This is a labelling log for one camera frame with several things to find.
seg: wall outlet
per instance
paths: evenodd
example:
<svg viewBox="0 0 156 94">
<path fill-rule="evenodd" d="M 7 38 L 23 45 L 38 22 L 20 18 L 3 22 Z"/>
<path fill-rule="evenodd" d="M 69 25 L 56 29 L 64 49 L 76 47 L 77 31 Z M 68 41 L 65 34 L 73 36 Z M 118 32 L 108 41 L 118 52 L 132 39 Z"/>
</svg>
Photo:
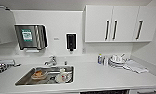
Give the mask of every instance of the wall outlet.
<svg viewBox="0 0 156 94">
<path fill-rule="evenodd" d="M 86 53 L 86 48 L 83 48 L 82 49 L 82 54 L 85 54 Z"/>
</svg>

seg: soap dispenser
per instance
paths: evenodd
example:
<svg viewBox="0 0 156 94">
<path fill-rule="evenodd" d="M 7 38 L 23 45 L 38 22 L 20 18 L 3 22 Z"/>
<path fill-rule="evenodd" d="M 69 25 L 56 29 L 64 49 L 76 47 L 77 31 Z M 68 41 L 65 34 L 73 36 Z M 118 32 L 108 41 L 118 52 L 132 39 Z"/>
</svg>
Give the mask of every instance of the soap dispenser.
<svg viewBox="0 0 156 94">
<path fill-rule="evenodd" d="M 67 38 L 67 49 L 72 54 L 73 50 L 76 49 L 76 34 L 66 34 Z"/>
</svg>

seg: white countertop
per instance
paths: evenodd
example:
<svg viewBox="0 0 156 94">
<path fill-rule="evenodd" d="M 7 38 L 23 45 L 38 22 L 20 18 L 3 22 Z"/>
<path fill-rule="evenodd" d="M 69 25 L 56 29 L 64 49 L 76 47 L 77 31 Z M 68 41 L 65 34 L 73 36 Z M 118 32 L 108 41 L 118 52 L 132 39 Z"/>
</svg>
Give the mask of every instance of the white countertop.
<svg viewBox="0 0 156 94">
<path fill-rule="evenodd" d="M 156 87 L 156 76 L 150 73 L 137 74 L 124 69 L 103 66 L 94 62 L 75 62 L 72 83 L 21 85 L 20 80 L 36 64 L 12 67 L 0 74 L 0 93 L 62 93 L 90 90 L 139 89 Z"/>
</svg>

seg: paper towel dispenser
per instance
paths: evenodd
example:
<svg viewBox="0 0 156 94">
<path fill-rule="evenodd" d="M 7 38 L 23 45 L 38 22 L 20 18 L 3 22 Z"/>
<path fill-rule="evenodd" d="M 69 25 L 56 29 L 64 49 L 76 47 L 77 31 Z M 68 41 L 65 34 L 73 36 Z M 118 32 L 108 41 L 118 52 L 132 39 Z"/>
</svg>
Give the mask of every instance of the paper towel dispenser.
<svg viewBox="0 0 156 94">
<path fill-rule="evenodd" d="M 47 47 L 44 25 L 15 25 L 20 50 L 36 48 L 41 50 Z"/>
</svg>

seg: faucet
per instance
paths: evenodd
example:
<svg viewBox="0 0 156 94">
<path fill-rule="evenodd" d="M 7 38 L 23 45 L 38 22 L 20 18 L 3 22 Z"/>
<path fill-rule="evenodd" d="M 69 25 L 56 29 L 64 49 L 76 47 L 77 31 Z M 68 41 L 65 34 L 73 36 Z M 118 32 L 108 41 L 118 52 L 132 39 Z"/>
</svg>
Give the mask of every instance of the faucet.
<svg viewBox="0 0 156 94">
<path fill-rule="evenodd" d="M 55 56 L 51 56 L 50 58 L 51 58 L 50 61 L 49 62 L 45 62 L 45 65 L 49 65 L 49 66 L 56 65 L 57 64 L 56 57 Z"/>
</svg>

